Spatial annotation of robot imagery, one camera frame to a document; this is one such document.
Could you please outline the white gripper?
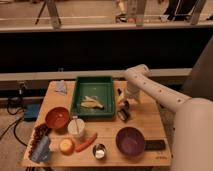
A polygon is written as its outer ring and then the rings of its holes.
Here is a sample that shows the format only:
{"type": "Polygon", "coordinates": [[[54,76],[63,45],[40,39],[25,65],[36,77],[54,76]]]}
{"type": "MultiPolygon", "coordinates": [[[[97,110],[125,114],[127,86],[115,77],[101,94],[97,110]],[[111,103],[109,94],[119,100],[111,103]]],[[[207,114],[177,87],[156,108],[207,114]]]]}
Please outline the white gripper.
{"type": "Polygon", "coordinates": [[[139,92],[131,92],[127,88],[125,88],[124,91],[118,97],[118,103],[124,103],[128,99],[134,99],[135,101],[139,102],[139,96],[139,92]]]}

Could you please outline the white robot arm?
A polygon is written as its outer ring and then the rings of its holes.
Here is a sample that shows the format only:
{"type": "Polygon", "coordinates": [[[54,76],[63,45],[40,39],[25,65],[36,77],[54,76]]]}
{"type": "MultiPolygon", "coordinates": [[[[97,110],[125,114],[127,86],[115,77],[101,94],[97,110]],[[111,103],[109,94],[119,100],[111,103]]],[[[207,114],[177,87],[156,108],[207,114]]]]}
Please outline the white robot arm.
{"type": "Polygon", "coordinates": [[[192,98],[148,78],[140,64],[124,71],[119,103],[139,99],[142,90],[175,114],[170,171],[213,171],[213,101],[192,98]]]}

